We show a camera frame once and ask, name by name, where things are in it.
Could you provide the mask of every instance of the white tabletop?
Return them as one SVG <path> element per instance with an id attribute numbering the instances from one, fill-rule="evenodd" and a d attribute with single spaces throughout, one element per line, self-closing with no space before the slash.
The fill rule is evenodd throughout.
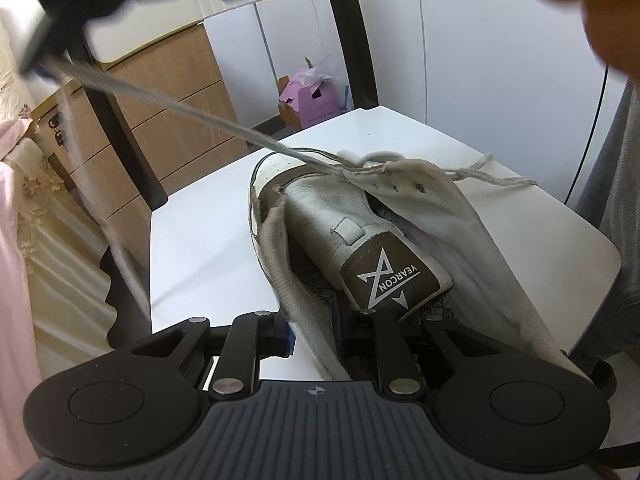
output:
<path id="1" fill-rule="evenodd" d="M 288 137 L 284 143 L 338 152 L 391 150 L 442 168 L 468 166 L 481 153 L 388 108 L 355 110 Z M 248 186 L 266 150 L 247 155 L 169 197 L 153 212 L 151 303 L 154 332 L 191 316 L 212 325 L 278 309 L 250 239 Z M 485 170 L 515 173 L 496 162 Z M 514 275 L 560 348 L 570 351 L 620 270 L 613 244 L 577 214 L 535 186 L 460 183 Z M 318 380 L 298 340 L 292 358 L 262 362 L 261 377 Z"/>

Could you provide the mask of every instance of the gray pants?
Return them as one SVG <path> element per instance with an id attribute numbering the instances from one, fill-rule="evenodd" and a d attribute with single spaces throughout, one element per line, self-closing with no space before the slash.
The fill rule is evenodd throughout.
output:
<path id="1" fill-rule="evenodd" d="M 589 374 L 599 359 L 640 344 L 640 100 L 631 82 L 576 212 L 622 257 L 609 297 L 570 355 Z"/>

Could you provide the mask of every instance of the brown label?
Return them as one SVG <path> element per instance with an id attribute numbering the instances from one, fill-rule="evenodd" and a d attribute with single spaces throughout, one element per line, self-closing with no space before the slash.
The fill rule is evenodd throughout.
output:
<path id="1" fill-rule="evenodd" d="M 390 232 L 362 244 L 340 275 L 360 308 L 406 312 L 440 288 L 429 267 Z"/>

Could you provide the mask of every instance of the silver screw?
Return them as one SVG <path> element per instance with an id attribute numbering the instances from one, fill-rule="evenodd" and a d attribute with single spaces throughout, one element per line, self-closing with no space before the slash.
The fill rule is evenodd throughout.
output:
<path id="1" fill-rule="evenodd" d="M 214 392 L 222 395 L 236 394 L 244 388 L 244 383 L 240 379 L 225 377 L 218 379 L 211 385 Z"/>
<path id="2" fill-rule="evenodd" d="M 398 395 L 411 395 L 420 390 L 420 383 L 413 379 L 401 377 L 391 381 L 389 389 Z"/>

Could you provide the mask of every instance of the wooden cabinet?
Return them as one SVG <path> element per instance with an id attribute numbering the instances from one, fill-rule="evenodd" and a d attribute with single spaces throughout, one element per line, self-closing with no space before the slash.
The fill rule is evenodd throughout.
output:
<path id="1" fill-rule="evenodd" d="M 108 72 L 141 88 L 157 90 L 210 114 L 236 121 L 203 25 L 147 46 L 108 67 Z M 38 126 L 80 191 L 85 196 L 94 194 L 92 203 L 109 218 L 129 252 L 148 268 L 151 211 L 101 129 L 84 90 L 80 88 L 71 94 L 71 117 L 62 116 L 62 122 L 56 106 L 59 98 L 56 95 L 50 101 L 50 109 L 40 113 Z M 246 142 L 227 132 L 134 96 L 116 95 L 116 100 L 167 194 L 248 153 Z M 76 132 L 82 170 L 69 157 L 65 130 L 70 127 Z M 89 187 L 84 178 L 90 179 Z"/>

